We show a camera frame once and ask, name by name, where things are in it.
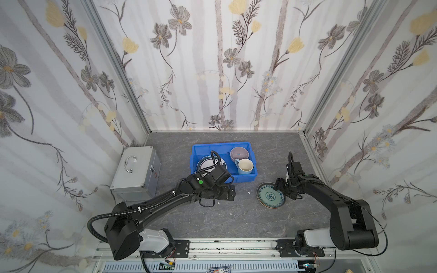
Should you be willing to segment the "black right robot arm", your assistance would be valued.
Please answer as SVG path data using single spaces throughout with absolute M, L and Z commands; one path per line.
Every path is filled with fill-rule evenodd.
M 298 231 L 296 248 L 357 250 L 379 245 L 374 218 L 366 201 L 354 200 L 332 189 L 316 175 L 305 174 L 299 162 L 290 162 L 286 168 L 287 178 L 278 178 L 274 190 L 292 200 L 307 194 L 330 212 L 329 227 Z

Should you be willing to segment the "cream mug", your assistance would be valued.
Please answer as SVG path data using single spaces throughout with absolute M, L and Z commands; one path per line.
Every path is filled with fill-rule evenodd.
M 254 169 L 254 163 L 249 159 L 235 159 L 234 163 L 239 175 L 251 174 Z

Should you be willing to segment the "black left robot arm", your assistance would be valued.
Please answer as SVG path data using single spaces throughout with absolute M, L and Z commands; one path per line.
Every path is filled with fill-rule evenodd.
M 111 213 L 106 214 L 104 226 L 114 260 L 122 260 L 140 249 L 146 242 L 141 235 L 153 221 L 164 216 L 170 210 L 202 200 L 233 201 L 236 195 L 235 186 L 227 183 L 234 177 L 222 165 L 215 166 L 212 171 L 191 174 L 180 180 L 174 189 L 149 201 L 127 206 L 125 202 L 116 205 Z

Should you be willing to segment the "green patterned plate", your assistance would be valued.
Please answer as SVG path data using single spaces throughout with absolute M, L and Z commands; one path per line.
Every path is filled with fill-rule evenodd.
M 258 201 L 270 209 L 277 209 L 285 204 L 285 196 L 274 189 L 273 183 L 262 183 L 257 188 Z

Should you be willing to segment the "purple bowl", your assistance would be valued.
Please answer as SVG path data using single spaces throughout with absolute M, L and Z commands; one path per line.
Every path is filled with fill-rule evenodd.
M 230 151 L 230 157 L 232 162 L 235 162 L 236 159 L 248 159 L 249 151 L 243 147 L 235 147 Z

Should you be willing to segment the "striped rim white plate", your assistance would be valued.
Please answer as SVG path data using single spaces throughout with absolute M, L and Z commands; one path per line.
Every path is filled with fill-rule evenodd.
M 224 166 L 225 169 L 227 169 L 227 165 L 226 162 L 224 161 L 224 159 L 220 159 L 220 162 L 218 162 L 218 157 L 216 155 L 213 156 L 206 156 L 200 159 L 200 161 L 197 163 L 196 166 L 196 172 L 199 172 L 202 169 L 208 168 L 213 166 L 214 164 L 220 164 L 222 166 Z

